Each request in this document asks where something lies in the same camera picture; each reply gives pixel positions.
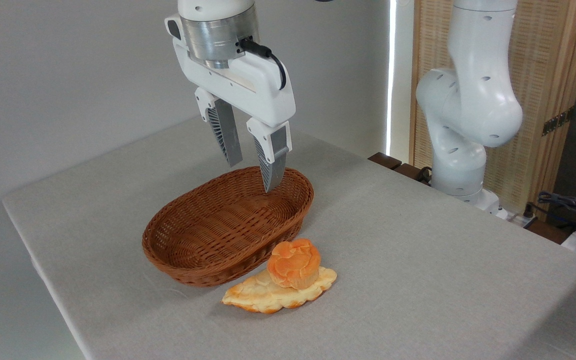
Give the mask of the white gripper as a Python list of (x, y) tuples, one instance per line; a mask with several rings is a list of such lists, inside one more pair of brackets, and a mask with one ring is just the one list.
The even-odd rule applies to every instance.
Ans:
[(276, 62), (241, 48), (258, 40), (255, 14), (236, 14), (212, 21), (192, 21), (178, 14), (166, 19), (185, 77), (197, 87), (199, 114), (210, 125), (230, 167), (242, 162), (233, 105), (249, 114), (266, 193), (281, 184), (286, 157), (293, 150), (290, 123), (296, 105), (290, 80), (282, 83)]

